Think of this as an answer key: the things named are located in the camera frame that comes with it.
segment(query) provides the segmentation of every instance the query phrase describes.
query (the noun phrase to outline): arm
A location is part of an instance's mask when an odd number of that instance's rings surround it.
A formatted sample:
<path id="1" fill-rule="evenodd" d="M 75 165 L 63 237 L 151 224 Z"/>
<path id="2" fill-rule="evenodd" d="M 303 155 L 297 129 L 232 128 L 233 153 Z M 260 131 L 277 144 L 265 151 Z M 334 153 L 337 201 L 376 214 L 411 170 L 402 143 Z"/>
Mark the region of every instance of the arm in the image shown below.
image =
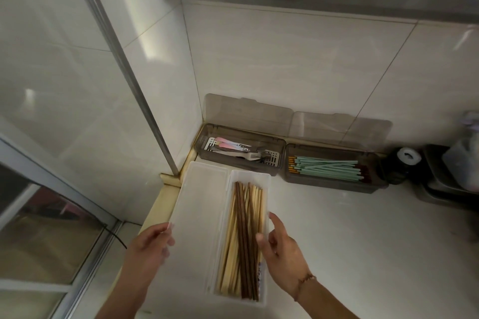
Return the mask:
<path id="1" fill-rule="evenodd" d="M 312 276 L 308 264 L 294 239 L 288 236 L 283 222 L 269 213 L 274 230 L 268 240 L 258 233 L 261 249 L 274 282 L 297 301 L 312 319 L 358 319 Z"/>
<path id="2" fill-rule="evenodd" d="M 95 319 L 134 319 L 148 286 L 175 244 L 168 223 L 148 227 L 128 246 L 118 282 Z"/>

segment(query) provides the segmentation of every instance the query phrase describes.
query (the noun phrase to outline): tiled wall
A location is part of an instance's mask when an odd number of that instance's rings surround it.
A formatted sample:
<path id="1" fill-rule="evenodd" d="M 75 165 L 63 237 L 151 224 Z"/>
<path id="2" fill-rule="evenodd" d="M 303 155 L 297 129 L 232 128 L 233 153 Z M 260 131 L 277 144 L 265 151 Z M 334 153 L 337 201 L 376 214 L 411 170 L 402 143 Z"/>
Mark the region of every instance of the tiled wall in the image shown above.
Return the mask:
<path id="1" fill-rule="evenodd" d="M 202 123 L 182 5 L 178 0 L 101 1 L 181 168 Z M 168 167 L 161 172 L 171 173 Z"/>
<path id="2" fill-rule="evenodd" d="M 117 217 L 143 222 L 168 165 L 86 2 L 1 2 L 1 137 Z"/>
<path id="3" fill-rule="evenodd" d="M 451 144 L 479 109 L 476 26 L 201 2 L 184 14 L 202 104 L 216 93 L 390 120 L 386 150 Z"/>

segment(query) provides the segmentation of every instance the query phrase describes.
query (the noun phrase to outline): bracelet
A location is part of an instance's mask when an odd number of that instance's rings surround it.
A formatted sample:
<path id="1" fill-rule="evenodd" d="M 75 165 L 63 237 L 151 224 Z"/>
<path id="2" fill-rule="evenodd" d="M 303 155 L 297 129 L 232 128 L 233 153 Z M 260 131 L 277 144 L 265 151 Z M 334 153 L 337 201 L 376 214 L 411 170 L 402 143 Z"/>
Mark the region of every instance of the bracelet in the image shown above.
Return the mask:
<path id="1" fill-rule="evenodd" d="M 298 283 L 298 287 L 297 287 L 297 290 L 296 290 L 296 295 L 293 296 L 293 299 L 295 301 L 298 301 L 299 293 L 301 292 L 301 287 L 303 286 L 303 284 L 306 281 L 309 281 L 309 280 L 316 280 L 316 277 L 313 274 L 307 274 L 306 277 L 303 280 L 298 280 L 299 283 Z"/>

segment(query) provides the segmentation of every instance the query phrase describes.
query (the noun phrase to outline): white plastic box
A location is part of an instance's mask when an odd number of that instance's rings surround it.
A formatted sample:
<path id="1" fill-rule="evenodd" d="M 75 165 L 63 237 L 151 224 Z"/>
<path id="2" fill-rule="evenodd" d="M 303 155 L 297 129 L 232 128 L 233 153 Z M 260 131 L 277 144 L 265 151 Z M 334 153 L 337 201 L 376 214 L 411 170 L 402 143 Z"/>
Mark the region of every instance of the white plastic box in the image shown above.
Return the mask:
<path id="1" fill-rule="evenodd" d="M 443 162 L 461 187 L 479 192 L 479 161 L 469 150 L 469 138 L 458 140 L 446 151 Z"/>
<path id="2" fill-rule="evenodd" d="M 176 244 L 150 285 L 142 310 L 169 318 L 262 318 L 266 305 L 266 264 L 260 263 L 260 301 L 216 294 L 221 255 L 228 226 L 234 182 L 263 189 L 263 230 L 267 233 L 267 201 L 271 176 L 191 162 L 170 218 Z"/>

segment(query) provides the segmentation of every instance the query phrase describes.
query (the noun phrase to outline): glass door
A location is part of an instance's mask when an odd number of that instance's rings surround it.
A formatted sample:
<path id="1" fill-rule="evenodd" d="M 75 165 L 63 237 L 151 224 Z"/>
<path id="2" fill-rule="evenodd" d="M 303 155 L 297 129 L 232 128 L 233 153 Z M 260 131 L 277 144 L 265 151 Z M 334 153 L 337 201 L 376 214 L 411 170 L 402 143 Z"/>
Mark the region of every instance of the glass door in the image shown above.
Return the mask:
<path id="1" fill-rule="evenodd" d="M 0 141 L 0 312 L 64 318 L 117 220 Z"/>

